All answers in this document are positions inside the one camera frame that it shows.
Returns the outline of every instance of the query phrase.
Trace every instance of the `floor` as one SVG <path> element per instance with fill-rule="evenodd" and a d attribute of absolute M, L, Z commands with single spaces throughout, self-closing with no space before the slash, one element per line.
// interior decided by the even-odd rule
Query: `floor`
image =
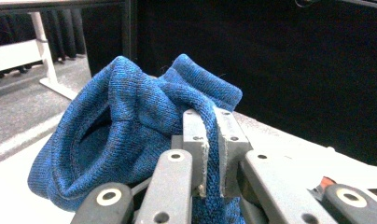
<path fill-rule="evenodd" d="M 80 91 L 91 79 L 87 58 L 55 63 L 60 83 Z M 0 79 L 0 161 L 52 133 L 70 100 L 39 83 L 42 65 Z"/>

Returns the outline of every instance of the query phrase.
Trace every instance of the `white table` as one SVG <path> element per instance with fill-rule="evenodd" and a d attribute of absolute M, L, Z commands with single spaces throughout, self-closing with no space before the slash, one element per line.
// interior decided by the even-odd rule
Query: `white table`
<path fill-rule="evenodd" d="M 305 188 L 318 185 L 323 175 L 338 183 L 377 189 L 377 167 L 276 130 L 244 115 L 235 118 L 255 150 L 289 157 Z M 34 195 L 26 183 L 31 165 L 49 136 L 0 163 L 0 223 L 70 223 L 74 213 L 65 212 L 51 201 Z"/>

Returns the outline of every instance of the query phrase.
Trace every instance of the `white circular joint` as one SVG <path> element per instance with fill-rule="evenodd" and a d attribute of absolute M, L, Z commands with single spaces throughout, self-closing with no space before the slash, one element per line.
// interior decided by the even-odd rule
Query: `white circular joint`
<path fill-rule="evenodd" d="M 168 154 L 169 161 L 182 161 L 185 159 L 185 155 L 179 151 L 172 151 Z"/>
<path fill-rule="evenodd" d="M 337 196 L 345 203 L 353 207 L 366 207 L 367 201 L 358 193 L 350 189 L 337 189 Z"/>
<path fill-rule="evenodd" d="M 118 202 L 121 196 L 119 189 L 104 189 L 96 197 L 96 202 L 101 206 L 110 206 Z"/>

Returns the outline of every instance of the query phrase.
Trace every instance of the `blue sweater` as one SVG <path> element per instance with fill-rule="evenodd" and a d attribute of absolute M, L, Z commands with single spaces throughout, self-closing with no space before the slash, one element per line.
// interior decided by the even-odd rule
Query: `blue sweater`
<path fill-rule="evenodd" d="M 180 55 L 154 79 L 124 57 L 97 74 L 69 105 L 57 130 L 37 155 L 29 188 L 64 210 L 75 211 L 106 182 L 149 178 L 158 157 L 182 134 L 183 112 L 198 111 L 210 142 L 207 197 L 193 200 L 193 223 L 243 223 L 238 199 L 219 192 L 216 117 L 232 111 L 242 92 Z"/>

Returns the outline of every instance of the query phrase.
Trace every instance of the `blue knit fabric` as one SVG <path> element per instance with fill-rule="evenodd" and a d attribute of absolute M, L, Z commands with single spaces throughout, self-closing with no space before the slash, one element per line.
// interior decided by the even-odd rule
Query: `blue knit fabric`
<path fill-rule="evenodd" d="M 101 184 L 142 181 L 170 149 L 171 136 L 182 134 L 183 112 L 194 108 L 204 121 L 210 154 L 207 197 L 193 200 L 193 223 L 244 223 L 238 199 L 224 203 L 220 198 L 213 110 L 218 106 L 232 111 L 241 97 L 239 89 L 184 54 L 157 79 L 118 57 L 69 105 L 34 161 L 29 188 L 75 211 Z"/>

